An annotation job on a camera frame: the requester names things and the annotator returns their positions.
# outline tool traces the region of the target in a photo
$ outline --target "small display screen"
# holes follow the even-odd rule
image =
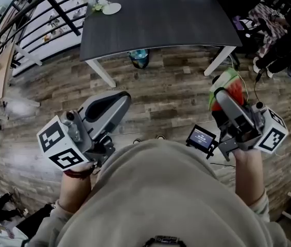
[[[198,129],[195,129],[190,135],[190,140],[196,142],[197,144],[200,144],[207,149],[212,143],[213,137],[201,132]]]

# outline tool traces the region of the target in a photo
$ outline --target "wooden floor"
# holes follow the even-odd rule
[[[126,90],[132,105],[112,138],[116,148],[131,144],[135,138],[167,139],[185,143],[194,124],[219,133],[208,111],[212,79],[230,61],[222,64],[211,76],[203,71],[217,49],[212,47],[174,47],[152,50],[145,70],[131,65],[126,54],[102,61],[117,82],[117,90]],[[23,204],[33,212],[47,202],[54,202],[60,190],[61,173],[44,160],[36,133],[55,115],[77,109],[89,96],[110,88],[86,63],[79,62],[79,49],[45,61],[12,79],[11,91],[41,102],[41,107],[8,103],[8,121],[2,121],[0,132],[0,191],[16,187]],[[255,102],[255,73],[249,71],[251,60],[240,57],[240,75],[244,78],[249,101]],[[189,67],[190,73],[183,67]],[[273,79],[263,75],[256,85],[259,99],[282,116],[290,131],[276,156],[263,154],[265,185],[270,199],[271,218],[280,216],[291,191],[291,78],[279,73]],[[218,149],[211,162],[223,163]],[[234,186],[234,168],[213,165],[219,179]]]

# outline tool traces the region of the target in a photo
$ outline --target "white plate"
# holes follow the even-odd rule
[[[103,14],[115,14],[119,12],[121,9],[121,4],[118,3],[112,3],[104,6],[103,8]]]

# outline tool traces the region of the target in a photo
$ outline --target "wire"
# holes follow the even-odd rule
[[[275,155],[276,155],[276,156],[280,156],[280,157],[284,157],[284,156],[286,156],[286,155],[288,155],[288,154],[291,154],[291,152],[288,152],[287,154],[284,154],[284,155],[279,155],[279,154],[276,154],[276,151],[275,151]]]
[[[230,55],[229,55],[229,57],[230,57],[230,59],[231,59],[232,68],[234,69],[234,65],[233,65],[232,57],[231,57]],[[237,72],[237,73],[238,73],[238,76],[241,78],[241,80],[242,80],[243,83],[244,83],[245,90],[246,90],[246,93],[247,93],[247,100],[246,100],[246,101],[248,101],[248,91],[247,91],[246,83],[245,83],[244,79],[240,76],[239,72]]]
[[[225,165],[225,164],[219,164],[219,163],[210,163],[210,164],[236,168],[236,166],[233,166],[233,165]]]
[[[256,89],[255,89],[256,84],[257,84],[257,81],[256,81],[255,84],[254,84],[254,93],[255,93],[255,96],[256,96],[257,100],[258,100],[259,102],[261,102],[260,99],[258,98],[257,93],[256,93]]]

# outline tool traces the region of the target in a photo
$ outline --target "dark gray table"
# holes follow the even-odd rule
[[[113,15],[87,9],[80,59],[110,86],[115,82],[96,60],[130,50],[180,45],[226,46],[209,65],[209,75],[241,46],[229,18],[216,0],[108,0],[121,4]]]

